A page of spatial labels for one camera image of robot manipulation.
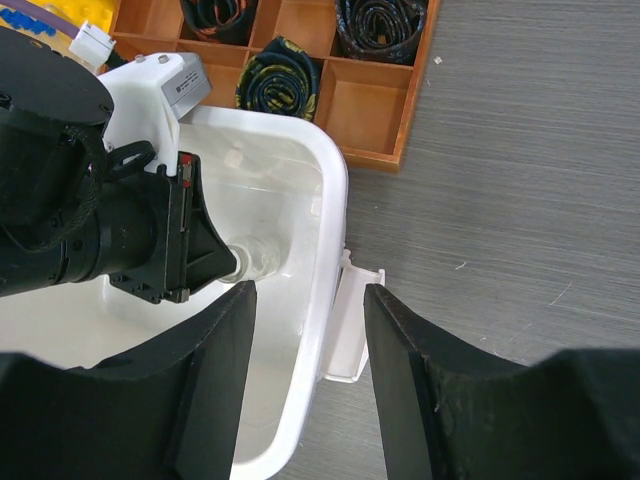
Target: white connector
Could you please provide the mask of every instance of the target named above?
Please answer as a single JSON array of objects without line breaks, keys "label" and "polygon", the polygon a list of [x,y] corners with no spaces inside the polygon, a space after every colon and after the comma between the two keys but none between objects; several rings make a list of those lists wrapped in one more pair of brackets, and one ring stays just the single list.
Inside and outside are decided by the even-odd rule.
[{"label": "white connector", "polygon": [[115,45],[109,34],[85,21],[71,41],[69,51],[97,69],[107,62]]}]

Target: wooden tray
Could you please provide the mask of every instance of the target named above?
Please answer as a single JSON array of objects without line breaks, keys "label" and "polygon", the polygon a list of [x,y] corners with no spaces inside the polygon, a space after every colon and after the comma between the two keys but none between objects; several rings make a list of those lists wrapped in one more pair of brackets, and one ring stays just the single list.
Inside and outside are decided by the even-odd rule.
[{"label": "wooden tray", "polygon": [[397,173],[413,121],[440,0],[429,0],[428,19],[413,66],[342,56],[334,0],[261,0],[246,47],[199,41],[184,23],[179,0],[120,0],[111,34],[118,52],[135,55],[186,51],[200,55],[213,91],[205,105],[233,107],[247,60],[276,35],[302,47],[320,67],[314,123],[338,144],[354,167]]}]

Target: black rolled tie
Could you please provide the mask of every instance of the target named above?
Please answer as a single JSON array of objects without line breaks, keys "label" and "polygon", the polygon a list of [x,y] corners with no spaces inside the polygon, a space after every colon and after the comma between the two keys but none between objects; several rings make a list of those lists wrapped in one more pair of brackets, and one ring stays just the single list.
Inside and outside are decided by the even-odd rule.
[{"label": "black rolled tie", "polygon": [[184,20],[200,40],[247,45],[258,0],[180,0]]},{"label": "black rolled tie", "polygon": [[311,121],[318,98],[318,70],[295,43],[277,37],[251,58],[236,88],[236,108]]},{"label": "black rolled tie", "polygon": [[346,55],[411,65],[427,22],[426,0],[335,0]]}]

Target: white tub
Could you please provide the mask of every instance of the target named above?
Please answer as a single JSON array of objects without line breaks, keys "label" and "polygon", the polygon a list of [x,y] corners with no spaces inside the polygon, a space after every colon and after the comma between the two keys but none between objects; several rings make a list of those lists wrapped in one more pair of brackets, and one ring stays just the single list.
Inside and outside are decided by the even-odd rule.
[{"label": "white tub", "polygon": [[[198,107],[182,120],[180,148],[202,158],[207,207],[223,239],[275,235],[284,245],[279,271],[257,283],[254,344],[232,470],[233,479],[270,478],[293,455],[318,379],[357,380],[368,358],[362,291],[383,275],[342,259],[352,284],[341,287],[332,316],[347,170],[319,128]],[[25,351],[61,367],[90,367],[189,318],[227,288],[214,282],[186,304],[161,306],[115,290],[105,279],[5,298],[0,350]]]}]

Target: gray wooden table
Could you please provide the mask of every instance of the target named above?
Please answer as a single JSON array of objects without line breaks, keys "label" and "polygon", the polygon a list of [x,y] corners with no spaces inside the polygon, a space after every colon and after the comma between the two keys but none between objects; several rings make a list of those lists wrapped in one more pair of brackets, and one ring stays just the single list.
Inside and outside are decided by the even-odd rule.
[{"label": "gray wooden table", "polygon": [[[351,172],[355,263],[505,358],[640,345],[639,98],[637,1],[444,0],[402,174]],[[278,478],[386,478],[370,372]]]}]

